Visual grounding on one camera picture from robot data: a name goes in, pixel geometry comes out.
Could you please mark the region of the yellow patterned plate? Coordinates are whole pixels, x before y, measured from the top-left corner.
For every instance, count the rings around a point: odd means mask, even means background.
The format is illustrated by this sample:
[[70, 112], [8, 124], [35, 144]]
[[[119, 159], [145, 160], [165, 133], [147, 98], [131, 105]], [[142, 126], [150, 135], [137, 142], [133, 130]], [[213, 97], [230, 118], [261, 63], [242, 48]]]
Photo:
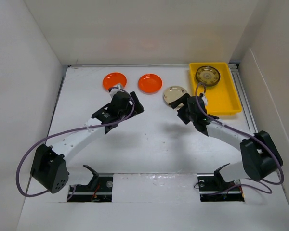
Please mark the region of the yellow patterned plate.
[[206, 87], [213, 87], [217, 85], [220, 81], [220, 72], [212, 66], [202, 66], [195, 74], [195, 79], [197, 82], [202, 82]]

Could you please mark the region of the cream patterned plate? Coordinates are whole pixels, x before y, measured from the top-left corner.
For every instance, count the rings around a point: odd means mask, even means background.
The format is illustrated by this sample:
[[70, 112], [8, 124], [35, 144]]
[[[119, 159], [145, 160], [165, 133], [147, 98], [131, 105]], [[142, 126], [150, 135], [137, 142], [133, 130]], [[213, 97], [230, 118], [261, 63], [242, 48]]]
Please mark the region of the cream patterned plate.
[[181, 86], [170, 86], [164, 90], [163, 100], [168, 107], [171, 107], [169, 103], [179, 99], [186, 93], [187, 90]]

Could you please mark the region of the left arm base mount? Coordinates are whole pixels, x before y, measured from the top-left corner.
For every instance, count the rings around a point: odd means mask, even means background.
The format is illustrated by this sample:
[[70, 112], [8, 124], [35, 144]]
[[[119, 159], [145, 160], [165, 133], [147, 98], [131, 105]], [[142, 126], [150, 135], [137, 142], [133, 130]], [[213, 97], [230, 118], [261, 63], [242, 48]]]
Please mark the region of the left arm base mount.
[[114, 174], [101, 174], [95, 188], [86, 185], [77, 185], [74, 190], [69, 186], [67, 202], [79, 203], [111, 203]]

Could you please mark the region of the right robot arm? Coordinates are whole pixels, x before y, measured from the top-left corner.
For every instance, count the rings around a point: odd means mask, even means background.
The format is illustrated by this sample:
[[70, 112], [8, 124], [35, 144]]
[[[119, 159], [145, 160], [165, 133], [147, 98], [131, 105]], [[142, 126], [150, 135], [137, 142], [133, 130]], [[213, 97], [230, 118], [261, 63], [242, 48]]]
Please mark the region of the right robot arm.
[[261, 181], [276, 170], [282, 171], [283, 160], [267, 132], [243, 132], [225, 124], [219, 117], [207, 114], [204, 99], [204, 94], [190, 96], [186, 93], [169, 106], [175, 109], [181, 104], [177, 115], [185, 124], [193, 123], [197, 131], [240, 152], [240, 161], [214, 171], [213, 184], [217, 189], [223, 190], [230, 182], [240, 179]]

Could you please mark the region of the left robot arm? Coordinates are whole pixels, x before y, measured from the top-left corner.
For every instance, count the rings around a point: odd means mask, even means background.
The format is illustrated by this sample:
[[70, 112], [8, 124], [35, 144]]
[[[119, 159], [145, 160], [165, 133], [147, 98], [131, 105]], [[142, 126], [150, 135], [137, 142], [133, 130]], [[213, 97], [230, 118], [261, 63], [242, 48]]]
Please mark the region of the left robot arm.
[[116, 89], [111, 97], [111, 102], [93, 113], [83, 127], [69, 130], [69, 136], [52, 146], [41, 144], [36, 149], [31, 175], [48, 192], [57, 193], [66, 184], [82, 185], [88, 191], [97, 187], [99, 174], [93, 168], [84, 165], [84, 171], [68, 169], [69, 162], [119, 123], [144, 111], [134, 91]]

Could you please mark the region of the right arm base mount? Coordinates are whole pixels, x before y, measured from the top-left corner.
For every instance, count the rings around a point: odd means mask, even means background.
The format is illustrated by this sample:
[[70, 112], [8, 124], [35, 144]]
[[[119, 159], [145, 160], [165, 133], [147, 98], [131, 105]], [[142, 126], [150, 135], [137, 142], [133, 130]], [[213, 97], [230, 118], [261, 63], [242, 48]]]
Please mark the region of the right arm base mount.
[[220, 191], [234, 185], [234, 182], [218, 180], [214, 174], [197, 174], [197, 182], [194, 188], [199, 190], [201, 202], [244, 202], [244, 195], [240, 187], [220, 193]]

